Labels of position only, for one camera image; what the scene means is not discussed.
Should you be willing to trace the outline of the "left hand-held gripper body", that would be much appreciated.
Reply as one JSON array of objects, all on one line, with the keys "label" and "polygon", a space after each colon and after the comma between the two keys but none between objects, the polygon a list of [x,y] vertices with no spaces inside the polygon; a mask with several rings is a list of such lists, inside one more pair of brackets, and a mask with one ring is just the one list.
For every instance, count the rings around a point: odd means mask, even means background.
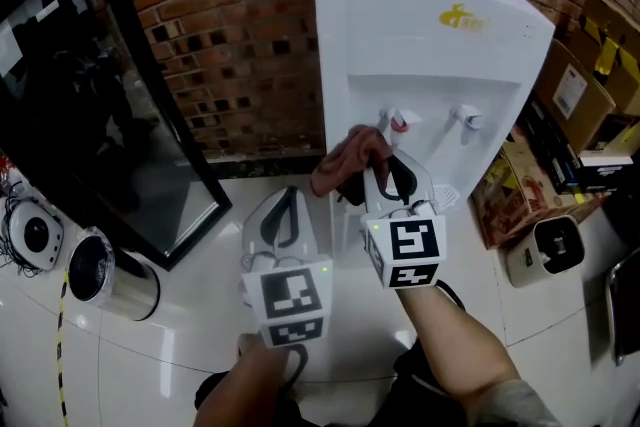
[{"label": "left hand-held gripper body", "polygon": [[239,293],[270,348],[324,337],[332,310],[333,261],[257,252],[241,258]]}]

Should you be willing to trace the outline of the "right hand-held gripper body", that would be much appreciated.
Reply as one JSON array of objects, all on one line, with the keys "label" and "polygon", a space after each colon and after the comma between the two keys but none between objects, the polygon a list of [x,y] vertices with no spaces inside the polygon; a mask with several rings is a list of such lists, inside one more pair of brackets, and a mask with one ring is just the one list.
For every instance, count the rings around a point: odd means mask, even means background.
[{"label": "right hand-held gripper body", "polygon": [[446,261],[446,220],[421,200],[361,217],[365,251],[385,289],[433,286]]}]

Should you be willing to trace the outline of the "brown cloth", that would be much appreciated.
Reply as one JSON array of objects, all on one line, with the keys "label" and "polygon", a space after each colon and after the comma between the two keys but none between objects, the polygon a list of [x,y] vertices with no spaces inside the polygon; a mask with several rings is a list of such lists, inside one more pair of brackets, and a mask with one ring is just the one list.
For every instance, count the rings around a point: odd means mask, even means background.
[{"label": "brown cloth", "polygon": [[374,177],[385,183],[391,156],[392,148],[378,128],[353,126],[313,170],[311,191],[317,197],[336,191],[340,198],[359,206],[365,202],[364,171],[373,170]]}]

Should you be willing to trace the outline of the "white water dispenser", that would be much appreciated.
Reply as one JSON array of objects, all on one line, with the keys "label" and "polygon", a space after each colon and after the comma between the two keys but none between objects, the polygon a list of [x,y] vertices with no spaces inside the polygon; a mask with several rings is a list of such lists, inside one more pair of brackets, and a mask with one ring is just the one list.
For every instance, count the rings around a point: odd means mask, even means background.
[{"label": "white water dispenser", "polygon": [[356,125],[467,199],[529,96],[551,22],[526,0],[314,0],[327,154]]}]

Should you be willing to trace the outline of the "person's left forearm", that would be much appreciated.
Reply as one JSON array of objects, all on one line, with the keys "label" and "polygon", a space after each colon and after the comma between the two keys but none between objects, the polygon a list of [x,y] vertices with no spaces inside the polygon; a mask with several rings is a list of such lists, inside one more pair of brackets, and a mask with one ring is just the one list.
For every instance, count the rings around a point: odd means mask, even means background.
[{"label": "person's left forearm", "polygon": [[193,427],[270,427],[289,359],[286,349],[243,354],[207,395]]}]

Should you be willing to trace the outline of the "person's right forearm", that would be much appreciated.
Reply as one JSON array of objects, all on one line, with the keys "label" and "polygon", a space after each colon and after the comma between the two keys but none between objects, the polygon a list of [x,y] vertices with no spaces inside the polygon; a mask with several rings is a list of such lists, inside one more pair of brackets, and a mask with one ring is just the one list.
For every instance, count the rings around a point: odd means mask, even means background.
[{"label": "person's right forearm", "polygon": [[431,371],[467,410],[520,375],[500,340],[436,287],[397,292]]}]

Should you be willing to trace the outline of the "person's left shoe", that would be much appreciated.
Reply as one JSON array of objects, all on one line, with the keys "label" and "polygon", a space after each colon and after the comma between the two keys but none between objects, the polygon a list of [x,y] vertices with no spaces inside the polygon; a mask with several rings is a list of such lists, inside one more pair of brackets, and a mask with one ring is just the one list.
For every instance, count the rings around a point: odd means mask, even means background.
[{"label": "person's left shoe", "polygon": [[241,333],[237,339],[237,356],[250,352],[255,348],[263,348],[264,342],[259,333]]}]

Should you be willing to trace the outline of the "printed cardboard box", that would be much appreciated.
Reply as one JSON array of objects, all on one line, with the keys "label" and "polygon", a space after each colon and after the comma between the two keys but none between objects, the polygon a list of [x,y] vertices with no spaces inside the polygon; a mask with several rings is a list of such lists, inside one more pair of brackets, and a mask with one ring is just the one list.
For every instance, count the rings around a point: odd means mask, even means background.
[{"label": "printed cardboard box", "polygon": [[548,218],[569,215],[580,223],[609,196],[608,192],[558,194],[518,126],[511,129],[471,194],[488,249],[521,239]]}]

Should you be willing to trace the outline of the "person's black shorts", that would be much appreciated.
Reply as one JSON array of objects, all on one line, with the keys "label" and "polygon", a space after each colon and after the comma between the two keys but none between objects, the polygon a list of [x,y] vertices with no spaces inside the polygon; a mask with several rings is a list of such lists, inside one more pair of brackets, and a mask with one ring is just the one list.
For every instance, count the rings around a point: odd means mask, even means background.
[{"label": "person's black shorts", "polygon": [[[298,352],[301,363],[306,363],[303,345],[282,349]],[[368,427],[467,427],[464,408],[440,386],[419,341],[396,360],[394,370],[396,380]],[[202,383],[195,396],[197,411],[229,371],[213,374]],[[270,427],[318,427],[302,417],[297,402],[291,398],[293,382],[283,377]]]}]

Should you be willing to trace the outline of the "black box with white lid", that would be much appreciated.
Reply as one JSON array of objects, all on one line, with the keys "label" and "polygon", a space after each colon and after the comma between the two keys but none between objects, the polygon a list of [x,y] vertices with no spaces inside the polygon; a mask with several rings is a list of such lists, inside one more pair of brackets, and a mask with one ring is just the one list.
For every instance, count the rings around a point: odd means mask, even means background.
[{"label": "black box with white lid", "polygon": [[579,158],[578,182],[582,192],[615,192],[625,186],[637,170],[631,156],[601,155]]}]

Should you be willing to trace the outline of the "person's beige shirt sleeve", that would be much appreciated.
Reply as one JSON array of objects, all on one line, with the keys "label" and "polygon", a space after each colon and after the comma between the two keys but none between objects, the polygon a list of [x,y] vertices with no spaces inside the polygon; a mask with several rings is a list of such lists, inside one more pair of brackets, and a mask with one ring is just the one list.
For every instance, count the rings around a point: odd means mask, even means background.
[{"label": "person's beige shirt sleeve", "polygon": [[514,379],[483,392],[467,412],[468,427],[562,427],[538,393]]}]

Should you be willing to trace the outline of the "black framed glass panel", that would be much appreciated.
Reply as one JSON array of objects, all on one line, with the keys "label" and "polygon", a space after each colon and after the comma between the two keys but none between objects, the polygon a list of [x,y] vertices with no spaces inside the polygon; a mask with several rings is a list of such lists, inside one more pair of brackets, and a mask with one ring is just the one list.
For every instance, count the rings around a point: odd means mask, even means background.
[{"label": "black framed glass panel", "polygon": [[167,270],[231,206],[133,0],[0,0],[0,151],[79,226]]}]

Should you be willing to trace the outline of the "white round device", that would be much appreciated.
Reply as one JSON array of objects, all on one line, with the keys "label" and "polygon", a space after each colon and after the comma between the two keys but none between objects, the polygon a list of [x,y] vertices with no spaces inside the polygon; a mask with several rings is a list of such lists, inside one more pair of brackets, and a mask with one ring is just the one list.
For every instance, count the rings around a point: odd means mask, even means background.
[{"label": "white round device", "polygon": [[18,263],[31,271],[50,271],[60,254],[61,222],[33,201],[21,201],[8,217],[9,242]]}]

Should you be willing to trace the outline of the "metal framed chair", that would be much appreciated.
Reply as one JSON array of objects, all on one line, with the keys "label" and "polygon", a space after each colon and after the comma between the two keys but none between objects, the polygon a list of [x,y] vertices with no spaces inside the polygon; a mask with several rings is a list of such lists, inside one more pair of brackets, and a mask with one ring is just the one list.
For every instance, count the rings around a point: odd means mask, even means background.
[{"label": "metal framed chair", "polygon": [[605,297],[612,357],[621,366],[640,352],[640,247],[611,268]]}]

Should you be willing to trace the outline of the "yellow and black striped tape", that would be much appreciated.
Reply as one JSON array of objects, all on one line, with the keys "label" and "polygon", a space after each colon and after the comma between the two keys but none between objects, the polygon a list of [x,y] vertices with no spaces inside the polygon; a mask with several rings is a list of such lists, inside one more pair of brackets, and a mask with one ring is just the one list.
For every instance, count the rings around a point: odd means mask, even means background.
[{"label": "yellow and black striped tape", "polygon": [[57,384],[59,392],[59,402],[61,408],[61,415],[63,421],[63,427],[69,427],[68,414],[64,395],[64,381],[63,381],[63,366],[62,366],[62,328],[64,324],[64,308],[65,308],[65,296],[68,289],[68,269],[63,271],[63,279],[60,291],[59,307],[58,307],[58,321],[56,330],[56,369],[57,369]]}]

